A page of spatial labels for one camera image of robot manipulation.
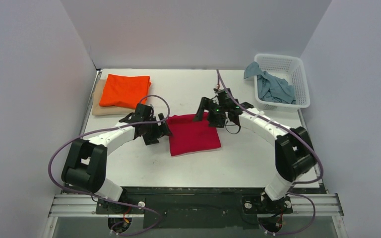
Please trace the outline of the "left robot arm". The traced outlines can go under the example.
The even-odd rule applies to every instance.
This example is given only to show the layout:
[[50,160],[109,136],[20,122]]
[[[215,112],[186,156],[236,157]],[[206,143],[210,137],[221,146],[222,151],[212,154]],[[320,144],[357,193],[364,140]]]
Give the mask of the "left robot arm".
[[62,171],[63,182],[100,197],[115,213],[127,210],[127,191],[106,177],[107,157],[117,148],[142,137],[145,145],[157,144],[172,132],[162,113],[154,116],[151,106],[138,104],[120,119],[113,130],[89,139],[75,139]]

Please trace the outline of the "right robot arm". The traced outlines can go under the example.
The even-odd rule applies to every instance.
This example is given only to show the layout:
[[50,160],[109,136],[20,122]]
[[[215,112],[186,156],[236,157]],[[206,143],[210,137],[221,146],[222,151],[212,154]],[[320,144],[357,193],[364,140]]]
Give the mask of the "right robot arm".
[[286,197],[288,192],[317,164],[307,130],[273,121],[252,104],[233,99],[228,89],[216,89],[214,92],[213,98],[201,99],[193,121],[202,121],[204,113],[207,113],[210,127],[224,128],[232,122],[269,142],[275,150],[276,173],[260,194],[260,209],[264,213],[290,209],[291,203]]

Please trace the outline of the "red t shirt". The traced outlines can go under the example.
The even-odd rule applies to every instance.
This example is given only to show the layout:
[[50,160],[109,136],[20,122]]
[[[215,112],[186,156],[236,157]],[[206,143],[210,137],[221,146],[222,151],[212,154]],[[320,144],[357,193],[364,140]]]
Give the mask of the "red t shirt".
[[174,115],[167,119],[172,133],[169,136],[171,156],[221,147],[217,128],[208,125],[207,117],[208,113],[205,112],[202,121],[193,121],[194,115]]

